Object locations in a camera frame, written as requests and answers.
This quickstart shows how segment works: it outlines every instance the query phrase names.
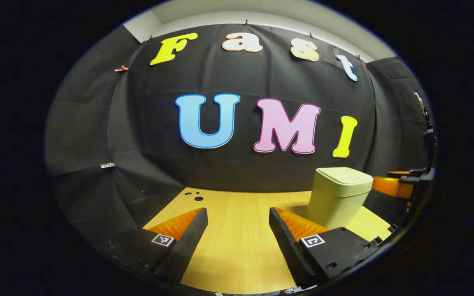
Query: white wall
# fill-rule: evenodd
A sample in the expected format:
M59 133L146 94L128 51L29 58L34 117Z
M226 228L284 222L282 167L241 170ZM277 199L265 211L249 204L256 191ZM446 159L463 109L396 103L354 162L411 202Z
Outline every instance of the white wall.
M194 5L194 3L194 1L190 0L182 0L182 2L180 0L169 1L153 8L152 10L148 10L141 13L140 15L137 15L136 17L133 17L124 25L140 42L142 42L149 39L151 35L160 36L170 32L175 32L177 30L203 25L228 23L244 24L245 19L247 19L249 24L284 28L287 30L300 32L305 35L308 35L309 32L311 32L314 38L321 39L322 41L336 45L337 47L340 47L351 54L354 54L355 56L360 56L363 60L365 60L365 62L396 56L396 54L383 41L378 39L371 32L368 32L346 17L331 11L324 6L316 6L316 4L310 1L305 0L301 2L301 4L316 6L312 13L308 13L307 18L305 18L302 9L294 8L292 15L298 19L305 19L310 23L319 24L319 27L310 25L306 22L297 21L289 17L264 12L218 11L183 17L191 13L196 13L203 10L206 11L206 9L208 9L197 7L196 11L191 12L191 10L188 9L190 7L185 7L186 5ZM220 4L219 6L221 7L207 7L214 10L225 7L223 4ZM266 9L265 5L258 6L258 10L273 11L273 9L274 8L271 7ZM278 12L283 13L284 15L290 14L286 11ZM319 23L316 20L316 14L322 19L325 19L325 21L321 20L321 23Z
M124 26L142 43L148 40L151 35L156 36L154 32L162 27L162 23L151 10L148 10L132 17L124 23Z

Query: black foam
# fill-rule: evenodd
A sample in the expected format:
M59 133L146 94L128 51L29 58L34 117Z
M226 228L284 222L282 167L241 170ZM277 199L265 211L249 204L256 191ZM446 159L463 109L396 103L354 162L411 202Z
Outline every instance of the black foam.
M314 285L316 276L314 268L305 259L299 244L275 208L270 208L269 224L295 284L301 288Z

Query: black fabric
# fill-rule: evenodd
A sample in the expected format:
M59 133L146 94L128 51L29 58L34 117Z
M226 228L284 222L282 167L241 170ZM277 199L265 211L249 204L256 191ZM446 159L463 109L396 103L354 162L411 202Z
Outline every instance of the black fabric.
M423 133L427 121L418 105L418 93L427 111L428 98L418 80L399 58L367 63L374 86L376 130L365 173L386 176L388 171L423 169L428 164ZM407 200L372 190L363 204L390 224L399 224Z
M196 32L175 58L149 66L164 39ZM262 51L250 53L222 49L231 32L251 32L259 37ZM321 56L319 62L294 58L293 38L308 36L267 26L211 25L190 28L156 37L143 43L130 60L126 89L131 137L136 142L126 149L141 153L170 176L189 187L224 191L286 192L311 190L318 167L352 167L363 170L374 133L374 92L368 71L355 56L342 49L354 65L357 82L348 79L333 45L313 39ZM213 96L234 93L241 96L235 106L232 139L222 147L198 149L186 144L179 132L179 108L175 99L185 94L207 98L201 107L201 129L218 130L219 110ZM282 101L293 118L301 104L320 106L312 154L296 154L277 148L258 153L261 110L258 99ZM342 130L341 116L358 120L348 158L332 156ZM110 146L117 144L111 139Z
M139 154L109 146L109 138L128 135L129 130L124 114L117 112L125 102L113 99L115 93L122 92L122 84L118 84L122 75L114 70L127 65L138 48L124 26L100 40L61 83L46 123L45 161L49 173L55 176L58 202L71 223L92 243L107 240L128 226L144 226L184 189ZM107 190L87 183L86 172L115 161L116 167L107 169L111 182ZM71 190L65 187L73 184L90 187L88 190L99 193L100 198L79 191L67 195ZM67 199L86 204L74 208L66 203ZM93 207L88 204L91 201L100 204ZM109 217L105 213L115 214Z
M118 73L137 49L120 26L73 66L54 97L45 133L45 162L53 176L108 163L107 117Z
M53 179L54 197L88 242L101 244L137 226L122 201L110 170L100 167Z

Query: trash can lid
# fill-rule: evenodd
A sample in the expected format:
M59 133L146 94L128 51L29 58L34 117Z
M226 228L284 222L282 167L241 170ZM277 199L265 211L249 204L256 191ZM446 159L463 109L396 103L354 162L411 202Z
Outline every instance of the trash can lid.
M342 189L337 192L337 195L341 197L365 193L372 188L373 178L371 175L350 167L320 167L316 171L332 182L341 185Z

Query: white trash can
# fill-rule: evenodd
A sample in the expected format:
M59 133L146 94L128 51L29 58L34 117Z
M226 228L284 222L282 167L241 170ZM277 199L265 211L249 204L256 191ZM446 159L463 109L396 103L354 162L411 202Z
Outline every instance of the white trash can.
M371 188L372 176L350 167L316 169L307 219L328 229L346 227Z

